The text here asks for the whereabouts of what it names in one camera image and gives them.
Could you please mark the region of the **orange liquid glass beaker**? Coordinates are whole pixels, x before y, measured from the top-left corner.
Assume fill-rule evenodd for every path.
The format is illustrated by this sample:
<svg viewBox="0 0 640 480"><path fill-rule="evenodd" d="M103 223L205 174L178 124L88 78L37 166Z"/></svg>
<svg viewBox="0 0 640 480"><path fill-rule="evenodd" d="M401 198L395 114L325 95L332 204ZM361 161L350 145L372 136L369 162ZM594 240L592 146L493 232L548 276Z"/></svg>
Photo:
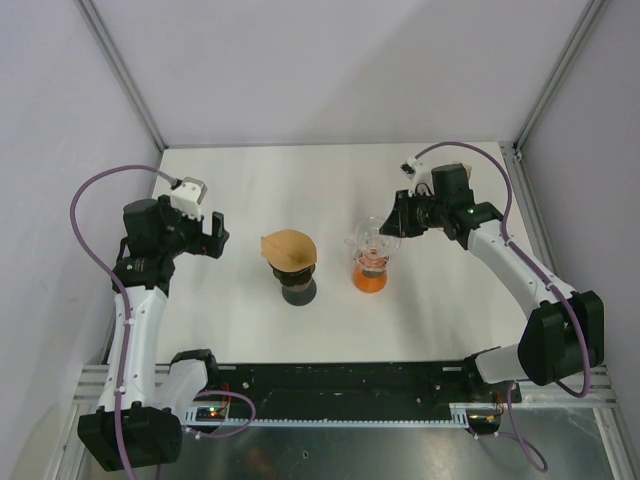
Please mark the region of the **orange liquid glass beaker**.
<svg viewBox="0 0 640 480"><path fill-rule="evenodd" d="M355 287L367 294L374 294L384 289L387 284L387 257L369 258L359 256L354 261L352 281Z"/></svg>

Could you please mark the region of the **brown paper coffee filter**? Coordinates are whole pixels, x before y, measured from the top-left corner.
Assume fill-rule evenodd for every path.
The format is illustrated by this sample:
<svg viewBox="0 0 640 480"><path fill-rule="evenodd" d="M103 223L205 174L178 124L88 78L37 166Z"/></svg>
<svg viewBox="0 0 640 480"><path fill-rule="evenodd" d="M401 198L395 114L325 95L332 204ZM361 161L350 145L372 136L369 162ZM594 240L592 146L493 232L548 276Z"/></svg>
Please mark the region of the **brown paper coffee filter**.
<svg viewBox="0 0 640 480"><path fill-rule="evenodd" d="M303 232L284 229L260 239L261 255L277 270L291 273L317 262L317 247Z"/></svg>

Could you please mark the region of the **olive green plastic dripper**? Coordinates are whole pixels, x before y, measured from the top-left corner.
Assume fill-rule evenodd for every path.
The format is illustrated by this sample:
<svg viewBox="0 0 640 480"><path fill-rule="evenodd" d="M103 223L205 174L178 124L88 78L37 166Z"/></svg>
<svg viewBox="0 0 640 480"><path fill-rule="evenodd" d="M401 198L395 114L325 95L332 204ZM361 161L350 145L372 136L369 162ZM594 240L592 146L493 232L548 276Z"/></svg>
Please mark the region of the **olive green plastic dripper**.
<svg viewBox="0 0 640 480"><path fill-rule="evenodd" d="M274 277L285 288L294 288L308 284L313 279L315 265L312 264L301 270L288 272L271 266Z"/></svg>

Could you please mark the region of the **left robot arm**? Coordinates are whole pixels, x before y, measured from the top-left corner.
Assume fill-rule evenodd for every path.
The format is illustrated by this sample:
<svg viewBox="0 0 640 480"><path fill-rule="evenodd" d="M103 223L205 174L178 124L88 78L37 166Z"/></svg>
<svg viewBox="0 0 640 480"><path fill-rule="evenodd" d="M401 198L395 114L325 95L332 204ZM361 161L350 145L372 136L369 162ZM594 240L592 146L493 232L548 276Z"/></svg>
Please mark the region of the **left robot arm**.
<svg viewBox="0 0 640 480"><path fill-rule="evenodd" d="M202 217L188 217L162 195L126 205L123 222L126 235L111 271L116 328L109 372L96 411L82 416L77 429L107 472L175 462L195 397L210 399L221 387L210 350L177 353L161 384L156 353L175 260L181 254L220 258L229 238L223 214L212 214L212 231L205 233Z"/></svg>

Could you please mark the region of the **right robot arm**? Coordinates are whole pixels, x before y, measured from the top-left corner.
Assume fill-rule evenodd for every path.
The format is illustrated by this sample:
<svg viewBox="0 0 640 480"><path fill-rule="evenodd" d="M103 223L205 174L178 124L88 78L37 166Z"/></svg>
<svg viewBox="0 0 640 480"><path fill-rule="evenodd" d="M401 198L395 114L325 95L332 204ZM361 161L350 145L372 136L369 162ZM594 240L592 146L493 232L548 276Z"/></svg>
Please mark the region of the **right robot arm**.
<svg viewBox="0 0 640 480"><path fill-rule="evenodd" d="M382 234L413 238L441 229L488 267L523 311L518 343L470 356L475 367L461 376L463 393L484 401L498 383L529 380L545 386L590 374L604 362L604 304L593 291L578 292L525 253L501 228L503 215L489 202L465 194L459 205L429 195L395 194Z"/></svg>

